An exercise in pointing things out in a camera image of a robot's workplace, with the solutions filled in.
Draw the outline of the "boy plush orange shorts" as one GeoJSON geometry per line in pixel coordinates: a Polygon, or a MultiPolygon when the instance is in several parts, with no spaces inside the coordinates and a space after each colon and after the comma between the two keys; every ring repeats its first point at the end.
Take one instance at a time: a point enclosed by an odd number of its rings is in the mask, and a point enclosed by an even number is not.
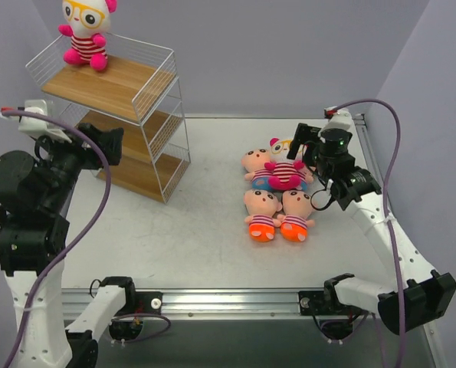
{"type": "Polygon", "coordinates": [[[244,194],[244,205],[248,215],[244,222],[248,225],[248,234],[256,242],[270,242],[274,239],[275,229],[280,227],[280,220],[275,215],[282,210],[282,204],[272,192],[250,189],[244,194]]]}
{"type": "Polygon", "coordinates": [[[310,219],[313,212],[311,196],[304,191],[292,189],[282,194],[283,214],[279,214],[280,233],[282,237],[291,242],[305,242],[308,228],[315,226],[315,221],[310,219]]]}

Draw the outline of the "white panda plush yellow glasses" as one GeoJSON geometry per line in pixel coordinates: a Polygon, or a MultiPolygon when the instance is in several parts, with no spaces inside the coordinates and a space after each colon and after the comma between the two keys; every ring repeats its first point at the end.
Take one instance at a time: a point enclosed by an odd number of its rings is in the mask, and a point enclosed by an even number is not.
{"type": "Polygon", "coordinates": [[[66,24],[59,25],[61,35],[71,39],[63,59],[69,65],[88,64],[104,71],[108,64],[105,34],[110,30],[110,15],[117,9],[116,0],[62,1],[66,24]]]}

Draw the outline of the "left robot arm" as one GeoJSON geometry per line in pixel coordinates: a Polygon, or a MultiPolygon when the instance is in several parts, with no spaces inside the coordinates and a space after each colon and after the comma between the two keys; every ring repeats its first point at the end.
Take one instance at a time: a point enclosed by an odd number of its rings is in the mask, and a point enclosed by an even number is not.
{"type": "Polygon", "coordinates": [[[0,156],[0,266],[18,326],[10,367],[93,367],[111,320],[136,309],[130,277],[104,278],[72,324],[64,322],[61,295],[69,229],[62,208],[82,171],[120,163],[123,134],[81,123],[60,140],[36,138],[33,153],[0,156]]]}

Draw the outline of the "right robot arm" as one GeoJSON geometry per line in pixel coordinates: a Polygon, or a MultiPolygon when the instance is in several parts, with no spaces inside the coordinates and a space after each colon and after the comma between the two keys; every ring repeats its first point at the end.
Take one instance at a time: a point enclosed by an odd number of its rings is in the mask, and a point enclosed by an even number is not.
{"type": "Polygon", "coordinates": [[[422,256],[385,208],[380,184],[349,153],[352,137],[344,129],[301,123],[287,156],[301,159],[329,191],[330,201],[357,224],[391,281],[385,286],[341,274],[325,281],[322,303],[332,314],[351,307],[376,313],[390,332],[408,332],[445,315],[456,280],[422,256]]]}

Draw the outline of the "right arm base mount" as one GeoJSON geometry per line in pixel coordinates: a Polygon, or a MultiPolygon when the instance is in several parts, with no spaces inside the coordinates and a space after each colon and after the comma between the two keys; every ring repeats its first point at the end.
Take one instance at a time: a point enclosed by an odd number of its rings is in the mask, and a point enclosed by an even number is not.
{"type": "Polygon", "coordinates": [[[350,273],[341,274],[324,281],[319,289],[298,292],[300,314],[303,316],[351,316],[355,317],[363,310],[356,306],[345,305],[338,301],[335,285],[347,278],[353,278],[350,273]]]}

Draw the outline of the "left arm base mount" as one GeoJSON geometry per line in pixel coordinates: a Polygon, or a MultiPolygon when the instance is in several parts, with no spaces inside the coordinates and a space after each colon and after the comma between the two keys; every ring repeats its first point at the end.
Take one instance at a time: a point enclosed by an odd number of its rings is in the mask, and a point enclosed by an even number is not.
{"type": "Polygon", "coordinates": [[[110,276],[103,280],[93,279],[89,286],[89,295],[92,298],[98,293],[100,287],[115,285],[125,289],[126,303],[116,312],[116,316],[126,314],[161,314],[163,293],[157,290],[140,291],[136,289],[131,277],[110,276]]]}

